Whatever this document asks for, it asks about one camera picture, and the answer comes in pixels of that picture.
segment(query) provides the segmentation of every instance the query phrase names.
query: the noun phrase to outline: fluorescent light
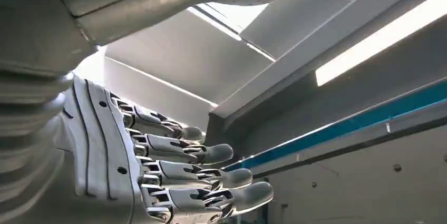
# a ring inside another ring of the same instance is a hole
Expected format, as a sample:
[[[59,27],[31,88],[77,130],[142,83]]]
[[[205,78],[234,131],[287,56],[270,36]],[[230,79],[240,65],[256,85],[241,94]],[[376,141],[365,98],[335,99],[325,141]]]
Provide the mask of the fluorescent light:
[[[147,76],[147,77],[150,77],[150,78],[154,79],[155,81],[157,81],[157,82],[159,82],[159,83],[162,83],[162,84],[167,85],[167,86],[169,86],[169,87],[171,87],[171,88],[173,88],[173,89],[176,89],[176,90],[178,90],[178,91],[180,91],[180,92],[183,92],[184,94],[187,94],[187,95],[189,95],[189,96],[191,96],[191,97],[193,97],[193,98],[196,98],[196,99],[198,99],[198,100],[202,100],[202,101],[204,101],[204,102],[207,102],[207,103],[209,103],[209,104],[210,104],[212,107],[214,107],[214,108],[216,108],[216,107],[219,106],[219,105],[216,104],[216,103],[213,103],[213,102],[211,102],[211,101],[209,101],[209,100],[206,100],[206,99],[202,98],[201,96],[197,96],[197,95],[195,95],[194,93],[191,93],[191,92],[189,92],[189,91],[187,91],[187,90],[184,90],[184,89],[182,89],[182,88],[180,88],[180,87],[178,87],[178,86],[176,86],[176,85],[174,85],[174,84],[172,84],[172,83],[166,82],[165,80],[162,80],[162,79],[160,79],[160,78],[158,78],[158,77],[156,77],[156,76],[153,76],[153,75],[151,75],[151,74],[148,74],[148,73],[146,73],[146,72],[144,72],[144,71],[141,71],[141,70],[139,70],[139,69],[136,69],[136,68],[134,68],[134,67],[132,67],[132,66],[129,66],[129,65],[125,64],[125,63],[122,63],[122,62],[119,62],[119,61],[117,61],[117,60],[114,60],[114,59],[112,59],[112,58],[109,58],[109,57],[106,57],[106,58],[109,59],[109,60],[111,60],[111,61],[114,61],[114,62],[116,62],[116,63],[118,63],[118,64],[121,64],[121,65],[123,65],[123,66],[125,66],[125,67],[128,67],[128,68],[131,69],[131,70],[137,71],[137,72],[140,73],[140,74],[143,74],[143,75],[145,75],[145,76]]]
[[[426,0],[315,71],[318,86],[447,14],[447,0]]]
[[[259,48],[255,47],[255,46],[253,46],[252,44],[247,43],[247,46],[248,46],[249,48],[255,50],[256,52],[260,53],[260,54],[263,55],[265,58],[271,60],[272,62],[275,62],[275,61],[276,61],[275,58],[271,57],[270,55],[268,55],[267,53],[265,53],[265,52],[262,51],[261,49],[259,49]]]
[[[242,38],[239,35],[237,35],[236,33],[234,33],[232,30],[230,30],[230,29],[226,28],[225,26],[217,23],[216,21],[214,21],[213,19],[211,19],[207,15],[203,14],[202,12],[198,11],[197,9],[195,9],[193,7],[189,7],[188,10],[190,12],[192,12],[195,16],[198,16],[199,18],[205,20],[206,22],[210,23],[215,28],[221,30],[222,32],[226,33],[228,36],[234,38],[235,40],[237,40],[237,41],[241,41],[242,40]]]

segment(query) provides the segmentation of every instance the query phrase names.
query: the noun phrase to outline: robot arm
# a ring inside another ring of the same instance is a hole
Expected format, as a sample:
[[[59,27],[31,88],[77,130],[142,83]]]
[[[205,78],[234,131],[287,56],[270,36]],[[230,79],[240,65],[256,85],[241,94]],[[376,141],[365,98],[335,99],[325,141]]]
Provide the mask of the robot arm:
[[[174,219],[169,204],[151,203],[147,210],[146,203],[160,201],[154,195],[160,190],[141,190],[141,162],[111,94],[74,79],[70,71],[98,45],[211,1],[245,5],[272,0],[0,0],[0,223]],[[182,147],[182,154],[207,162],[207,148],[189,147]],[[214,213],[225,205],[241,212],[237,201],[207,205],[209,191],[194,190],[190,195],[206,205],[196,204],[201,209]],[[166,209],[171,218],[156,216]],[[193,212],[189,207],[182,211],[189,212],[185,216]]]

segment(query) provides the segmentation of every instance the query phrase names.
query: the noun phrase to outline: robotic hand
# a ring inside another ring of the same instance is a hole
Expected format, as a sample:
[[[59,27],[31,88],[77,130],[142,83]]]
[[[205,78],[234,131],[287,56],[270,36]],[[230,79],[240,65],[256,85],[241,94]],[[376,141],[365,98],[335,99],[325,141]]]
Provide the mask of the robotic hand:
[[[141,116],[143,108],[129,106],[118,98],[113,100],[120,107],[127,126],[134,126],[141,117],[151,118],[157,114],[151,112],[151,116]],[[154,119],[146,119],[143,123],[151,127],[154,122],[160,125]],[[142,165],[144,174],[140,188],[145,204],[152,205],[147,207],[152,216],[173,223],[214,223],[253,210],[273,198],[273,190],[268,183],[251,184],[253,178],[248,169],[224,172],[188,164],[229,160],[233,154],[229,145],[206,147],[142,134],[135,129],[127,128],[127,131],[133,139],[136,158]]]
[[[268,202],[270,185],[248,185],[249,171],[197,166],[226,160],[229,146],[205,147],[163,118],[152,133],[135,109],[123,123],[124,106],[71,71],[192,5],[272,1],[0,0],[0,223],[211,223]]]

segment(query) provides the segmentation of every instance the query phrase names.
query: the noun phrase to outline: skylight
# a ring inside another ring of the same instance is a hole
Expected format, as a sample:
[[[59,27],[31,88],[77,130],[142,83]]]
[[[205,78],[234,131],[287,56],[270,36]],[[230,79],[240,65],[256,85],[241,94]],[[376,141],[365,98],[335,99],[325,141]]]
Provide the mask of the skylight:
[[[426,0],[315,72],[321,86],[447,14],[447,0]]]
[[[199,7],[207,11],[215,18],[221,20],[222,16],[229,22],[229,26],[238,33],[242,32],[256,17],[267,7],[268,4],[255,6],[227,5],[219,3],[201,4]]]

